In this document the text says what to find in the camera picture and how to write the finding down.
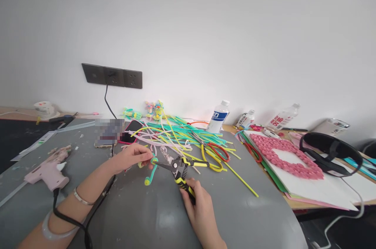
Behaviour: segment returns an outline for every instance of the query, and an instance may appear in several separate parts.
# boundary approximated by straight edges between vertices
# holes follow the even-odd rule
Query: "pink paper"
[[[324,207],[328,207],[328,208],[336,208],[336,209],[340,209],[340,210],[349,211],[349,209],[341,208],[341,207],[338,207],[338,206],[335,206],[335,205],[332,205],[332,204],[328,204],[328,203],[324,203],[324,202],[320,202],[320,201],[316,201],[316,200],[311,200],[311,199],[306,199],[306,198],[293,198],[293,197],[290,196],[290,194],[288,192],[285,192],[285,195],[289,200],[300,201],[300,202],[316,204],[316,205],[320,205],[320,206],[324,206]]]

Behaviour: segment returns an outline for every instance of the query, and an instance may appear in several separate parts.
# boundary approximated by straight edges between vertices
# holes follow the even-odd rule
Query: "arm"
[[[122,152],[118,153],[111,159],[100,165],[94,172],[92,172],[78,187],[77,193],[79,196],[89,202],[94,203],[102,194],[103,189],[108,181],[115,174],[118,174],[138,162],[143,162],[143,165],[148,164],[148,161],[153,157],[151,151],[139,144],[132,144]],[[60,205],[57,207],[59,212],[65,214],[78,222],[84,221],[87,214],[93,206],[84,205],[71,193]],[[74,234],[59,240],[47,240],[42,233],[42,223],[37,225],[29,233],[29,235],[22,241],[19,248],[67,248],[72,241]],[[48,228],[52,233],[62,234],[72,230],[75,226],[61,220],[53,213],[48,222]]]
[[[180,192],[183,196],[188,218],[202,247],[204,249],[227,249],[226,243],[218,232],[211,196],[198,180],[192,178],[186,180],[186,182],[195,192],[196,206],[192,205],[185,190],[180,189]]]

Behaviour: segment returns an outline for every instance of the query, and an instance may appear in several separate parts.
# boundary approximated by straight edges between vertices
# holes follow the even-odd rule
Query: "black headband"
[[[316,151],[303,147],[303,142],[310,146],[319,149],[321,152],[327,154],[326,158],[322,157]],[[351,145],[344,141],[341,141],[330,135],[310,132],[306,133],[300,139],[299,148],[301,151],[306,152],[316,161],[315,163],[326,173],[336,177],[349,177],[355,174],[361,168],[363,164],[363,157],[359,151],[353,148]],[[344,159],[350,157],[358,165],[358,167],[352,172],[348,172],[344,167],[339,166],[332,162],[334,158]]]

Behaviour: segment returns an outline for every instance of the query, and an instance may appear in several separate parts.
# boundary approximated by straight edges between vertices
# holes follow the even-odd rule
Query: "red scissors handle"
[[[215,154],[223,161],[223,162],[229,162],[230,161],[230,156],[228,155],[227,151],[225,149],[223,149],[223,147],[219,146],[219,145],[216,145],[215,143],[208,143],[208,146],[210,146],[213,151],[215,152]],[[226,159],[223,158],[223,155],[219,154],[217,150],[215,150],[214,147],[217,147],[219,149],[221,149],[223,151],[223,153],[225,154],[226,156]]]
[[[253,148],[253,146],[249,145],[248,143],[243,143],[247,149],[248,149],[248,152],[252,155],[252,151],[257,155],[256,157],[258,157],[258,160],[256,160],[257,163],[261,163],[262,162],[262,156],[260,155],[260,153],[255,149]]]

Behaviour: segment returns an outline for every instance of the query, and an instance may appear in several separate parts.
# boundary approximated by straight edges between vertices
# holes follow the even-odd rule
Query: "hand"
[[[138,143],[133,143],[114,155],[106,163],[111,172],[116,175],[138,162],[142,162],[142,166],[145,166],[150,162],[151,158],[153,158],[153,154],[149,148]]]
[[[217,223],[215,222],[212,198],[201,186],[198,180],[191,178],[186,180],[187,184],[194,190],[196,196],[196,206],[192,205],[188,193],[180,189],[183,196],[188,218],[191,221],[201,245],[204,249],[224,249],[226,243],[219,235]]]

